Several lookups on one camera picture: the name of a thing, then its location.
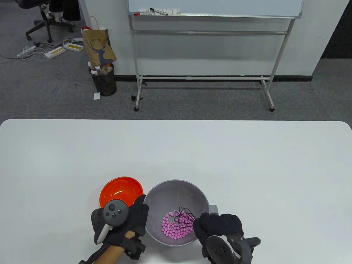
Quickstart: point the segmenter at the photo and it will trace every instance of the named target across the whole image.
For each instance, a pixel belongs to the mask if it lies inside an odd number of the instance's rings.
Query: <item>office chair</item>
[[[59,26],[59,27],[67,27],[69,29],[69,32],[73,32],[72,25],[67,24],[67,23],[61,23],[61,22],[56,22],[54,19],[47,19],[44,10],[46,7],[44,7],[44,4],[48,4],[50,1],[49,0],[15,0],[17,4],[19,5],[20,8],[23,9],[30,9],[33,7],[39,7],[40,9],[40,14],[42,15],[43,20],[38,20],[34,21],[34,27],[30,29],[29,31],[26,32],[26,36],[28,40],[32,40],[32,38],[29,36],[30,33],[33,33],[37,31],[38,29],[41,29],[42,27],[46,27],[46,31],[48,32],[48,42],[52,42],[51,34],[50,34],[50,26]]]

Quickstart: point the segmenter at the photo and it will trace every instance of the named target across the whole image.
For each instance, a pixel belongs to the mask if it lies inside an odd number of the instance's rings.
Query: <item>wrist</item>
[[[130,239],[130,238],[134,237],[135,235],[136,235],[135,232],[129,230],[129,231],[126,232],[125,237],[127,237],[128,239]]]

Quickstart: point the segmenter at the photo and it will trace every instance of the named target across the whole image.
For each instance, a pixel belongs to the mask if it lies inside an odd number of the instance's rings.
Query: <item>hand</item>
[[[209,215],[203,213],[200,218],[193,222],[194,233],[202,244],[203,257],[208,257],[212,261],[207,251],[206,242],[212,235],[231,235],[243,234],[241,220],[236,215],[222,214],[222,215]]]
[[[134,204],[129,208],[126,222],[109,231],[104,243],[108,242],[114,246],[123,246],[121,244],[124,241],[125,234],[130,230],[136,233],[135,236],[131,238],[133,241],[137,241],[140,236],[144,236],[149,211],[149,206],[143,204],[144,199],[145,195],[141,195],[136,199]]]
[[[147,223],[147,216],[149,206],[144,205],[145,195],[141,195],[136,199],[134,204],[129,207],[128,217],[121,226],[114,227],[106,235],[103,245],[85,262],[80,264],[91,264],[96,261],[102,254],[111,246],[123,248],[123,251],[131,259],[139,259],[139,256],[144,252],[145,246],[138,239],[145,234],[145,225]],[[94,241],[96,242],[99,234],[105,225],[102,217],[103,209],[96,209],[92,213],[92,225],[95,232]]]

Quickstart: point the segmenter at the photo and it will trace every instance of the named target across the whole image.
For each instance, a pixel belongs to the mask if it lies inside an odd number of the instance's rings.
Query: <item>metal frame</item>
[[[293,25],[297,18],[286,18],[290,19],[290,24],[286,31],[167,31],[167,30],[135,30],[132,25],[132,16],[133,13],[128,14],[128,20],[130,24],[130,33],[132,40],[132,50],[133,50],[133,58],[134,58],[134,66],[136,68],[136,78],[137,78],[137,98],[136,98],[136,106],[134,107],[135,111],[139,110],[139,101],[140,94],[142,92],[142,82],[143,80],[229,80],[229,81],[260,81],[262,85],[262,90],[264,92],[265,99],[268,102],[269,110],[273,112],[275,110],[274,103],[272,101],[270,95],[270,88],[272,85],[272,81],[275,77],[277,67],[279,66],[282,54],[285,50],[288,38],[290,37]],[[272,69],[270,77],[193,77],[193,76],[180,76],[180,77],[167,77],[167,76],[143,76],[139,74],[138,70],[138,60],[137,60],[137,52],[136,52],[136,34],[189,34],[189,35],[210,35],[210,36],[218,36],[218,35],[227,35],[227,36],[258,36],[258,35],[284,35],[284,40],[282,41],[282,45],[280,51],[277,55],[274,67]]]

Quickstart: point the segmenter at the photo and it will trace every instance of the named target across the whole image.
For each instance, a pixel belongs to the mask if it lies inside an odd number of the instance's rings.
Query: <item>gray bowl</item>
[[[194,232],[178,240],[165,236],[161,229],[163,217],[167,213],[183,207],[188,208],[196,218],[202,213],[218,214],[217,207],[209,205],[204,193],[197,186],[182,180],[159,183],[148,192],[144,203],[150,208],[145,229],[152,238],[167,246],[184,246],[197,240]]]

